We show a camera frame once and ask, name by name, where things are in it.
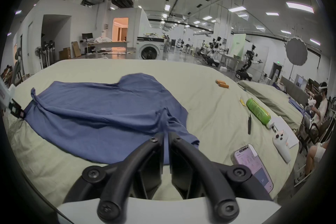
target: smartphone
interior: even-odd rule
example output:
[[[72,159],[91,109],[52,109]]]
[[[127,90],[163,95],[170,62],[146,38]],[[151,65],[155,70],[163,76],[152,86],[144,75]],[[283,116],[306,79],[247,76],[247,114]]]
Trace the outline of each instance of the smartphone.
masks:
[[[252,175],[254,175],[267,192],[270,193],[273,189],[273,182],[263,162],[258,155],[255,155],[256,154],[253,154],[250,145],[247,145],[235,151],[231,156],[231,160],[234,164],[242,164],[250,168]]]

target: vr headset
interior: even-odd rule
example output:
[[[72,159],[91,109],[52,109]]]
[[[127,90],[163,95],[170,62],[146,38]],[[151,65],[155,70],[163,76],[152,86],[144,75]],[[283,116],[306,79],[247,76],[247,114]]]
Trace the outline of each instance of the vr headset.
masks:
[[[318,87],[318,91],[321,92],[321,90],[324,90],[324,89],[327,89],[327,88],[328,88],[328,86],[324,86],[324,87],[320,86],[320,87]]]

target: yellow tag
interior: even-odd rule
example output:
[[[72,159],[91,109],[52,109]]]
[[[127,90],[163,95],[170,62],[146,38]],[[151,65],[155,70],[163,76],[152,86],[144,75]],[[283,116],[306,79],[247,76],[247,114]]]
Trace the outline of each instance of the yellow tag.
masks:
[[[243,106],[246,106],[246,104],[244,103],[243,99],[240,99],[240,102]]]

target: white paper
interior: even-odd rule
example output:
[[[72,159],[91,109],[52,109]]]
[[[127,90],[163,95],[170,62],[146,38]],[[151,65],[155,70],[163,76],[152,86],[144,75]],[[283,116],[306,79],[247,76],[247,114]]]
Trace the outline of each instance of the white paper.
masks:
[[[297,139],[292,129],[288,126],[288,124],[283,120],[282,117],[274,118],[274,126],[277,128],[278,131],[284,130],[288,134],[287,145],[289,148],[292,148],[299,143],[299,139]]]
[[[254,157],[258,156],[257,151],[255,151],[254,147],[253,147],[251,144],[249,144],[249,147],[250,147],[250,149],[251,149],[251,151],[252,151],[252,153],[253,153],[253,156],[254,156]]]

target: black pen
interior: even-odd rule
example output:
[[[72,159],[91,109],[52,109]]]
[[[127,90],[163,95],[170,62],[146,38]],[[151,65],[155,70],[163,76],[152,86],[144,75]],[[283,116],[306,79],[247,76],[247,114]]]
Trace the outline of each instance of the black pen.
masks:
[[[249,121],[248,121],[248,134],[251,134],[251,122],[252,122],[252,119],[251,119],[251,114],[250,114]]]

